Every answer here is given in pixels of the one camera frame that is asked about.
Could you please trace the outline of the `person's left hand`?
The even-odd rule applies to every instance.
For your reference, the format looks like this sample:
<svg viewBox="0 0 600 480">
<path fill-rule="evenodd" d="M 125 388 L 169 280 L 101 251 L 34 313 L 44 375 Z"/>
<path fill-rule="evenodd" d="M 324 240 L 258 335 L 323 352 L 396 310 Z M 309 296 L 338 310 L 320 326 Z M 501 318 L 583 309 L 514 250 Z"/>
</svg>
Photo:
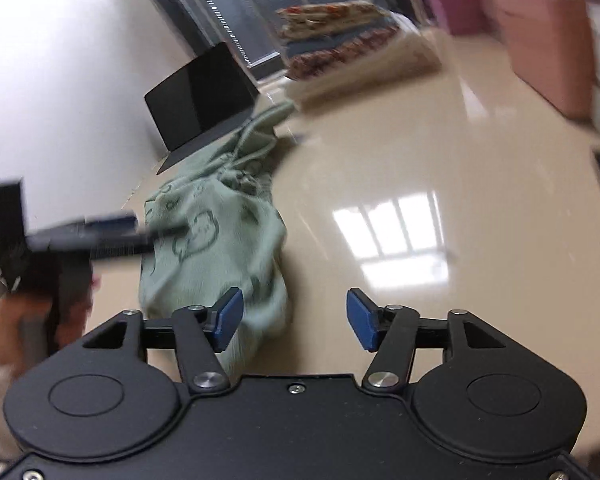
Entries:
<svg viewBox="0 0 600 480">
<path fill-rule="evenodd" d="M 87 292 L 70 307 L 69 313 L 56 328 L 55 342 L 64 348 L 80 339 L 93 310 L 94 292 L 99 289 L 100 277 L 91 280 Z M 44 322 L 52 307 L 52 300 L 40 295 L 10 292 L 0 299 L 0 365 L 12 371 L 12 377 L 21 376 L 28 368 L 21 333 L 24 322 Z"/>
</svg>

